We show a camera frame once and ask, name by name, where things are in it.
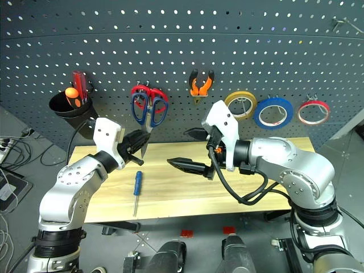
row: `blue tape roll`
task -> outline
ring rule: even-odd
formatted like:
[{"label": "blue tape roll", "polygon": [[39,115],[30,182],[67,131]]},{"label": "blue tape roll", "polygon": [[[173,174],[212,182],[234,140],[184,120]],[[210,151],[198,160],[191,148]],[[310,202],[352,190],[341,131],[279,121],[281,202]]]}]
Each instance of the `blue tape roll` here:
[{"label": "blue tape roll", "polygon": [[[282,107],[285,111],[286,111],[286,118],[282,123],[279,123],[277,125],[265,125],[262,123],[262,121],[259,119],[261,112],[267,108],[267,107],[271,107],[271,106],[280,106]],[[257,108],[255,108],[255,112],[254,112],[254,121],[255,123],[263,129],[266,130],[276,130],[276,129],[280,129],[282,127],[284,127],[285,125],[287,125],[293,117],[293,106],[292,104],[283,99],[283,98],[268,98],[266,100],[260,101],[258,103]]]}]

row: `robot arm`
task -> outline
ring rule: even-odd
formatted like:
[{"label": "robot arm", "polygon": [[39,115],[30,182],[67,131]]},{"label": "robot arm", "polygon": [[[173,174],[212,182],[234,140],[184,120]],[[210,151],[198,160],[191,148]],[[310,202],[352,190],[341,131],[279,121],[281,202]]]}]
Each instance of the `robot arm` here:
[{"label": "robot arm", "polygon": [[[279,192],[273,187],[281,184],[287,190],[292,206],[292,237],[305,260],[314,263],[314,272],[338,269],[337,263],[330,263],[334,261],[333,255],[341,257],[346,265],[350,264],[344,268],[363,272],[363,267],[349,253],[342,227],[343,217],[331,182],[334,168],[329,160],[314,152],[300,150],[283,138],[239,140],[238,122],[223,101],[213,104],[202,126],[207,132],[206,147],[212,160],[211,167],[202,164],[203,169],[201,163],[183,158],[169,159],[169,163],[185,172],[210,179],[216,171],[229,193],[245,205],[254,205],[269,191]],[[199,134],[199,140],[202,140],[204,136],[200,131]],[[230,188],[220,170],[234,171],[235,167],[242,174],[261,174],[264,183],[255,192],[240,197]],[[264,189],[268,179],[275,183]],[[298,240],[293,221],[297,223]]]},{"label": "robot arm", "polygon": [[87,208],[93,194],[115,169],[123,169],[147,143],[150,134],[136,130],[124,136],[124,129],[107,118],[96,120],[95,155],[88,155],[65,166],[57,175],[56,184],[40,203],[39,232],[30,255],[28,273],[77,272],[80,241]]}]

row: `blue handled screwdriver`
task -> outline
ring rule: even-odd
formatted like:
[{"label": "blue handled screwdriver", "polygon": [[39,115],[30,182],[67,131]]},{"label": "blue handled screwdriver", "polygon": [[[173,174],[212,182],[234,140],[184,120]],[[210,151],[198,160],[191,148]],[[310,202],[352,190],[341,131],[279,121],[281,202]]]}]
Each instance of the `blue handled screwdriver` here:
[{"label": "blue handled screwdriver", "polygon": [[135,185],[134,185],[134,210],[133,210],[133,216],[135,217],[137,214],[137,204],[138,204],[138,198],[140,195],[140,189],[142,188],[142,172],[138,171],[136,172],[135,176]]}]

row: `yellow tape roll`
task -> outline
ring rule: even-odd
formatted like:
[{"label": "yellow tape roll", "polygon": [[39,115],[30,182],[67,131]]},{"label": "yellow tape roll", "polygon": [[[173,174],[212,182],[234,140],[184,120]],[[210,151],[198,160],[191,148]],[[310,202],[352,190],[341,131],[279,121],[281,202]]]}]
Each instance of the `yellow tape roll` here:
[{"label": "yellow tape roll", "polygon": [[245,109],[245,112],[243,112],[242,114],[233,114],[234,118],[236,118],[237,120],[250,118],[254,112],[254,109],[257,106],[257,99],[254,97],[254,95],[248,91],[237,91],[228,95],[225,98],[224,103],[229,107],[229,105],[235,100],[242,100],[242,103],[243,100],[248,100],[250,101],[250,107],[248,109]]}]

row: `tape roll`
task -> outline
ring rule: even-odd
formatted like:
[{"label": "tape roll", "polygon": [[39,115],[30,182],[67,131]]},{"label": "tape roll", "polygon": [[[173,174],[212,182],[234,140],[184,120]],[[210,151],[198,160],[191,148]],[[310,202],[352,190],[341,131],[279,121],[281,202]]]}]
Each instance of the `tape roll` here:
[{"label": "tape roll", "polygon": [[[319,119],[318,121],[307,121],[306,119],[304,119],[303,117],[301,117],[301,111],[309,106],[318,106],[320,107],[320,110],[322,111],[322,108],[325,109],[325,112],[323,112],[325,114],[325,116],[322,119]],[[300,108],[298,109],[297,112],[297,117],[298,119],[304,123],[304,124],[308,124],[308,125],[319,125],[321,123],[324,123],[325,121],[328,120],[330,116],[330,107],[327,103],[323,102],[323,101],[319,101],[319,100],[313,100],[313,101],[307,101],[305,103],[303,103]]]},{"label": "tape roll", "polygon": [[[281,120],[274,123],[265,122],[261,117],[262,112],[268,107],[275,107],[275,106],[280,107],[280,109],[284,111],[284,117]],[[287,125],[292,120],[292,117],[293,117],[293,106],[289,101],[283,98],[268,98],[266,100],[260,101],[254,113],[255,123],[260,128],[266,130],[280,129],[285,125]]]},{"label": "tape roll", "polygon": [[244,100],[248,100],[250,102],[250,107],[248,109],[244,108],[244,104],[242,106],[242,109],[244,112],[242,114],[233,114],[234,118],[237,120],[240,119],[248,119],[252,116],[254,109],[257,106],[257,99],[254,97],[254,95],[248,91],[236,91],[234,93],[231,93],[225,98],[224,103],[226,106],[230,106],[234,101],[240,100],[242,103]]}]

